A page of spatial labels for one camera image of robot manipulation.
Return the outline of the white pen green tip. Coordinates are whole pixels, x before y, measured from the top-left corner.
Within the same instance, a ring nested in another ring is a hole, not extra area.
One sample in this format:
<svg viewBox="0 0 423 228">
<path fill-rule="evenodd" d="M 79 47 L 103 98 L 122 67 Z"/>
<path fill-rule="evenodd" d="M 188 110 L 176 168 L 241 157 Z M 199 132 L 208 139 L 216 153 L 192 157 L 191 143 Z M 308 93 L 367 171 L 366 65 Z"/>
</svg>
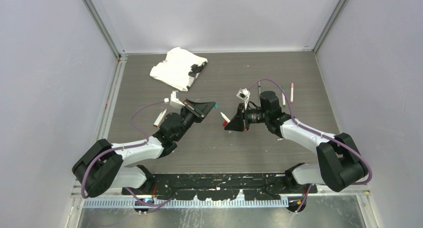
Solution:
<svg viewBox="0 0 423 228">
<path fill-rule="evenodd" d="M 284 87 L 281 86 L 281 88 L 282 88 L 282 92 L 281 92 L 282 107 L 286 107 L 286 99 L 285 99 Z"/>
</svg>

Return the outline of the white pen red tip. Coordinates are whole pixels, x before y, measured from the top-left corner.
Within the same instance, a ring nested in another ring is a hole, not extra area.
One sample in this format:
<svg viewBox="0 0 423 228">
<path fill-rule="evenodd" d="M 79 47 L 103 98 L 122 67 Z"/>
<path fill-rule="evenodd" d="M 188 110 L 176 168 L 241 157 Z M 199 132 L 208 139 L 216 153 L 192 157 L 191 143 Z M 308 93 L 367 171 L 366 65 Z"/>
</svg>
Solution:
<svg viewBox="0 0 423 228">
<path fill-rule="evenodd" d="M 153 123 L 154 127 L 159 127 L 159 125 L 161 124 L 162 120 L 164 119 L 165 115 L 167 113 L 167 109 L 163 110 L 156 118 L 155 122 Z"/>
</svg>

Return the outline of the white pen orange tip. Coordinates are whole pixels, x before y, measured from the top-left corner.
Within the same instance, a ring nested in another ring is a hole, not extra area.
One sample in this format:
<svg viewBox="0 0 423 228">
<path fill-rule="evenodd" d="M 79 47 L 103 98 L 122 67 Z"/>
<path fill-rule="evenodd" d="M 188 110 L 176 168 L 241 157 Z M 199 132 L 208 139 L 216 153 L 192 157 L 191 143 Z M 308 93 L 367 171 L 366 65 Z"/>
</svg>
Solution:
<svg viewBox="0 0 423 228">
<path fill-rule="evenodd" d="M 290 103 L 293 104 L 294 102 L 294 83 L 291 83 L 290 86 Z"/>
</svg>

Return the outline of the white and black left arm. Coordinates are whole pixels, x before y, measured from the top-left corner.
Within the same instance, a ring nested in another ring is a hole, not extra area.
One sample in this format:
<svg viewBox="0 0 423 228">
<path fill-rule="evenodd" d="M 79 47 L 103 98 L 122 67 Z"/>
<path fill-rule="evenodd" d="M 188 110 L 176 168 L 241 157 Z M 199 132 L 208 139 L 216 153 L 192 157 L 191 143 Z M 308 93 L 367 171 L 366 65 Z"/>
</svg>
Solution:
<svg viewBox="0 0 423 228">
<path fill-rule="evenodd" d="M 158 130 L 143 140 L 128 143 L 110 143 L 97 140 L 73 165 L 72 173 L 81 183 L 81 196 L 95 198 L 111 188 L 136 189 L 146 195 L 153 189 L 154 178 L 143 160 L 159 159 L 171 154 L 194 123 L 201 123 L 215 108 L 216 103 L 194 102 L 189 99 L 165 98 L 159 104 L 170 103 L 179 113 L 169 113 Z"/>
</svg>

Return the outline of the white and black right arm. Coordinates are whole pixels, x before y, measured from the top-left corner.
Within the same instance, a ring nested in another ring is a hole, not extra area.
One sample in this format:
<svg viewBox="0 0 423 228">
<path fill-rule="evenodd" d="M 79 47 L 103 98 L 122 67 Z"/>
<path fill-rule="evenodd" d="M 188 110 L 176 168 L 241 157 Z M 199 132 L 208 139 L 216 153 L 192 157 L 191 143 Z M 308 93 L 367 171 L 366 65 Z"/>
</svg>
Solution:
<svg viewBox="0 0 423 228">
<path fill-rule="evenodd" d="M 249 101 L 246 89 L 240 90 L 237 96 L 243 102 L 239 103 L 236 114 L 228 118 L 221 113 L 225 130 L 244 132 L 252 124 L 265 124 L 271 134 L 295 142 L 317 156 L 316 164 L 299 163 L 284 172 L 285 186 L 290 192 L 297 193 L 311 184 L 326 185 L 340 192 L 370 177 L 370 169 L 349 134 L 325 133 L 305 125 L 282 111 L 273 91 L 260 93 L 260 105 Z"/>
</svg>

